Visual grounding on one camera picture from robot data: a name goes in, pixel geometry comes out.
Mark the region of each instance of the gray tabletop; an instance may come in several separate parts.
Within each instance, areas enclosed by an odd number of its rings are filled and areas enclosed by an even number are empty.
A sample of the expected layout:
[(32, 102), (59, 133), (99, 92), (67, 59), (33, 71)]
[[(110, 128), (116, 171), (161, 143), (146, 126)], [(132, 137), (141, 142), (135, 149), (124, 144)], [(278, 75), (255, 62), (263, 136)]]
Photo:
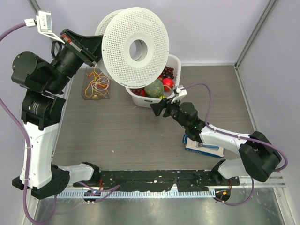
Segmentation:
[[(108, 100), (84, 100), (84, 69), (75, 75), (53, 163), (76, 165), (88, 161), (105, 170), (211, 169), (218, 158), (186, 151), (183, 128), (172, 118), (155, 117), (151, 109), (135, 106), (125, 88), (112, 83)], [(240, 133), (253, 128), (233, 66), (183, 67), (180, 84), (203, 82), (211, 87), (210, 123)], [(189, 89), (204, 119), (209, 95), (204, 87)], [(225, 158), (237, 156), (225, 151)]]

